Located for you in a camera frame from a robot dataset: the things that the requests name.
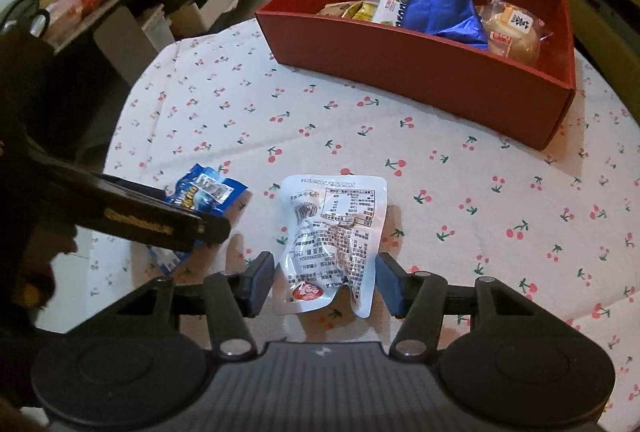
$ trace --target white storage box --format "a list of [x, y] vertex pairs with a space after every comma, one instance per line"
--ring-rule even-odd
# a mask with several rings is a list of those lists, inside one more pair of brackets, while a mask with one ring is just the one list
[[195, 3], [183, 6], [169, 15], [172, 31], [181, 37], [202, 35], [222, 15], [234, 0], [208, 0], [202, 8]]
[[170, 30], [171, 20], [164, 17], [162, 4], [146, 10], [138, 19], [138, 24], [158, 53], [175, 42]]

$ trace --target yellow snack package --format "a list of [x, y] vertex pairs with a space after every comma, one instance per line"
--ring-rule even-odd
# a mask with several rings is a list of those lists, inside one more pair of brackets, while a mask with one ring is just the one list
[[371, 22], [373, 15], [378, 9], [379, 0], [364, 0], [358, 12], [352, 17], [354, 20], [366, 20]]

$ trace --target packaged bun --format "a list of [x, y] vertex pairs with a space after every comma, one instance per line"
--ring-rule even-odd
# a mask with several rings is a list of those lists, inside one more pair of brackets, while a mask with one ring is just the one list
[[540, 56], [544, 22], [524, 8], [503, 0], [489, 0], [482, 11], [489, 51], [535, 67]]

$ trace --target tablecloth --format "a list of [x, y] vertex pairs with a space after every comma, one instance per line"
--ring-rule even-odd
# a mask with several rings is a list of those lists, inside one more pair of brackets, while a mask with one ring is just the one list
[[[495, 276], [595, 340], [616, 368], [601, 424], [631, 430], [640, 422], [640, 130], [579, 53], [575, 63], [573, 105], [536, 152], [389, 92], [279, 65], [249, 20], [162, 51], [131, 89], [104, 171], [172, 192], [198, 162], [248, 185], [231, 237], [195, 253], [175, 274], [184, 283], [240, 270], [262, 250], [279, 257], [286, 176], [382, 176], [381, 249], [408, 271], [433, 271], [450, 284]], [[101, 234], [93, 242], [91, 314], [159, 274], [145, 246]], [[388, 347], [400, 322], [380, 296], [368, 319], [355, 317], [348, 299], [340, 293], [322, 310], [289, 316], [273, 314], [268, 299], [248, 323], [260, 344]], [[468, 326], [467, 316], [446, 317], [441, 346]], [[208, 345], [202, 318], [184, 318], [181, 329]]]

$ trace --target blue snack packet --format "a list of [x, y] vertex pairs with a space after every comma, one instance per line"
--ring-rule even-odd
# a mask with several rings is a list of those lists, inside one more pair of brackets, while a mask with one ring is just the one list
[[407, 0], [401, 27], [488, 49], [473, 0]]
[[[167, 196], [165, 203], [195, 212], [222, 217], [246, 190], [246, 186], [234, 179], [221, 176], [211, 167], [196, 163], [175, 184], [175, 192]], [[148, 246], [149, 253], [165, 275], [175, 271], [193, 252], [174, 252]]]
[[245, 190], [246, 186], [242, 183], [222, 177], [213, 168], [196, 163], [184, 177], [178, 179], [175, 193], [164, 201], [189, 210], [222, 216]]

